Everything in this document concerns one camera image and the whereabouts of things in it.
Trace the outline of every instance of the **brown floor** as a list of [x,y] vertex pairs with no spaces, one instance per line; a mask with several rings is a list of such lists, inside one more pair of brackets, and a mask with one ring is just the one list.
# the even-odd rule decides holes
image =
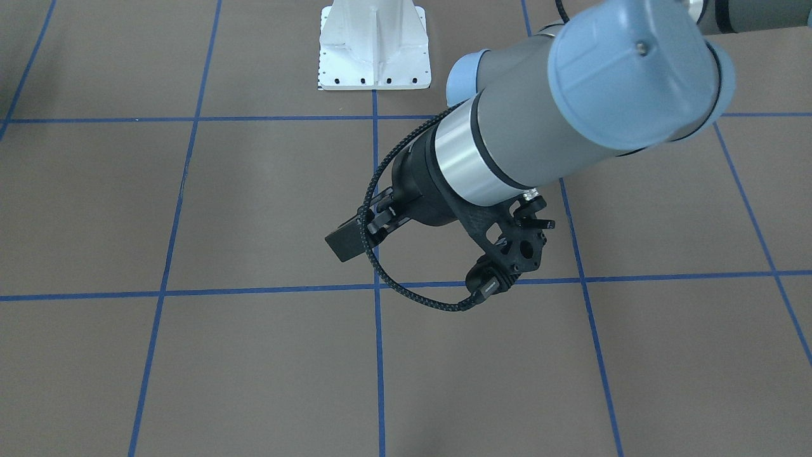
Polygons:
[[[542,268],[455,315],[322,238],[553,2],[418,2],[432,87],[379,94],[316,90],[327,3],[0,4],[0,455],[808,455],[812,30],[713,38],[718,128],[542,189]],[[381,257],[457,300],[477,248]]]

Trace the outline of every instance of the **bolt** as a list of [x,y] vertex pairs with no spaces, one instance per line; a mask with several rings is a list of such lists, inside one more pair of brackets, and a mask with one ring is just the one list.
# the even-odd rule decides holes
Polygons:
[[530,200],[532,200],[532,199],[534,199],[534,198],[538,197],[538,189],[535,189],[535,188],[533,188],[533,189],[527,189],[527,190],[526,190],[526,191],[525,191],[525,192],[524,192],[524,193],[521,195],[521,197],[522,197],[522,198],[524,198],[524,199],[525,199],[525,201],[529,202]]

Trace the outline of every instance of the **braided cable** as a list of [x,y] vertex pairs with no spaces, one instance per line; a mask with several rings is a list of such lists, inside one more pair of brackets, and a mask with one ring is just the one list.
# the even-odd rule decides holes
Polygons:
[[358,222],[359,222],[359,230],[361,232],[361,243],[364,246],[364,252],[366,253],[369,262],[372,264],[372,268],[381,277],[383,282],[385,282],[389,287],[391,287],[395,292],[398,294],[403,295],[404,297],[413,300],[414,302],[418,302],[421,305],[425,305],[427,307],[432,307],[434,309],[438,309],[440,311],[467,311],[474,306],[476,306],[480,301],[477,300],[475,294],[469,295],[466,299],[458,302],[458,303],[445,303],[439,302],[437,300],[433,300],[428,297],[424,297],[420,294],[412,292],[409,289],[403,287],[400,283],[392,279],[389,274],[387,274],[386,270],[383,269],[381,263],[378,261],[378,257],[373,252],[372,246],[369,244],[369,237],[367,237],[367,230],[366,226],[369,223],[369,217],[367,214],[367,210],[372,206],[372,198],[375,194],[375,189],[378,187],[378,181],[380,181],[383,172],[386,171],[389,163],[395,159],[395,157],[406,148],[412,141],[414,141],[417,137],[423,134],[429,128],[435,126],[439,123],[443,118],[447,115],[451,114],[457,107],[459,107],[461,103],[456,104],[455,106],[448,108],[447,110],[443,111],[442,113],[436,115],[435,117],[431,118],[424,122],[420,127],[415,128],[409,135],[406,136],[400,143],[397,144],[390,152],[387,154],[386,157],[381,160],[381,163],[378,165],[378,168],[375,170],[375,173],[372,175],[372,180],[369,182],[369,187],[366,189],[366,194],[364,196],[364,202],[361,207],[358,208]]
[[555,8],[559,11],[559,16],[561,16],[561,20],[566,24],[569,22],[569,16],[567,12],[564,10],[564,4],[561,0],[555,0]]

